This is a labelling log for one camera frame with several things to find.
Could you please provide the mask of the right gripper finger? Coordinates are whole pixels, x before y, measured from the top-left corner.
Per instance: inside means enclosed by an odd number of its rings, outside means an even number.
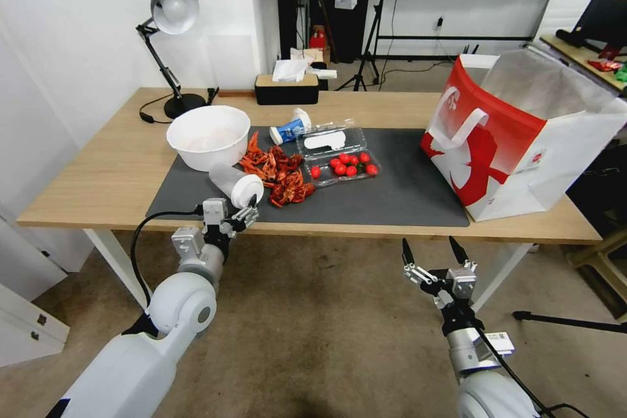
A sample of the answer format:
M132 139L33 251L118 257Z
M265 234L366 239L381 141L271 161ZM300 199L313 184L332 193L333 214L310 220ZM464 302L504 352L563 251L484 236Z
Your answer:
M470 260L466 250L452 236L449 237L449 243L457 263L463 268L474 272L476 270L476 264Z
M402 239L402 261L404 265L404 275L409 281L432 297L439 295L442 290L441 279L415 263L413 253L406 238Z

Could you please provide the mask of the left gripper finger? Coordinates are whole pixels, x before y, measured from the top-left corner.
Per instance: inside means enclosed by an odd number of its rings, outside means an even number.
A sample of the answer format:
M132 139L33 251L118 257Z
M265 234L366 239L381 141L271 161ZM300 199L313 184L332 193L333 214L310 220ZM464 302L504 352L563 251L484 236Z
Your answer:
M238 233L244 232L251 225L248 219L224 219L221 222L221 233L228 238L234 238Z
M259 218L258 198L253 195L247 206L231 216L232 224L253 224Z

